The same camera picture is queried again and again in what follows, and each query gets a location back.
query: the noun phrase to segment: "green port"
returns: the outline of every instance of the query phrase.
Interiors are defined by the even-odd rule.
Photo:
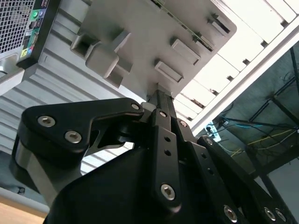
[[[33,12],[33,18],[36,18],[38,16],[38,11]]]

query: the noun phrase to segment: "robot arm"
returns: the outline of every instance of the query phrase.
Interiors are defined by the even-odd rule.
[[[149,103],[153,111],[121,98],[23,113],[11,170],[45,197],[45,224],[291,223],[213,140],[195,139],[171,97],[156,91]],[[81,175],[84,156],[127,141],[134,149]]]

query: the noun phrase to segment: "silver bolt head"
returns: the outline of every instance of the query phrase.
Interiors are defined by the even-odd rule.
[[[160,112],[160,115],[165,118],[167,117],[166,113],[164,113],[163,111]]]
[[[161,193],[169,201],[174,200],[174,198],[176,197],[174,189],[168,184],[162,184]]]
[[[41,116],[37,119],[37,122],[44,127],[53,127],[55,125],[55,120],[49,116]]]
[[[264,212],[269,217],[269,219],[271,219],[272,221],[276,220],[275,215],[268,208],[264,207]]]
[[[132,107],[133,107],[135,110],[139,110],[139,106],[136,105],[136,104],[132,104]]]
[[[232,223],[236,223],[238,221],[238,217],[235,212],[227,205],[224,205],[223,208],[224,214],[229,218]]]
[[[213,145],[213,141],[210,140],[210,139],[206,139],[206,141],[210,144],[210,145]]]
[[[76,131],[68,131],[65,133],[64,138],[73,144],[77,144],[82,140],[82,136]]]
[[[275,209],[275,211],[282,221],[286,222],[286,217],[282,214],[282,212],[279,209]]]
[[[184,126],[184,127],[187,127],[187,126],[188,126],[187,123],[184,122],[183,120],[180,120],[179,122],[180,122],[180,124],[181,124],[182,126]]]

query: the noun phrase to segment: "metal mesh grille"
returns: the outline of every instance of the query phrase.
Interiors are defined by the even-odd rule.
[[[35,0],[0,0],[0,53],[22,45]]]

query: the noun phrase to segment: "wooden floor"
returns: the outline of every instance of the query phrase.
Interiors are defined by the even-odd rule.
[[[0,224],[42,224],[44,218],[0,203]]]

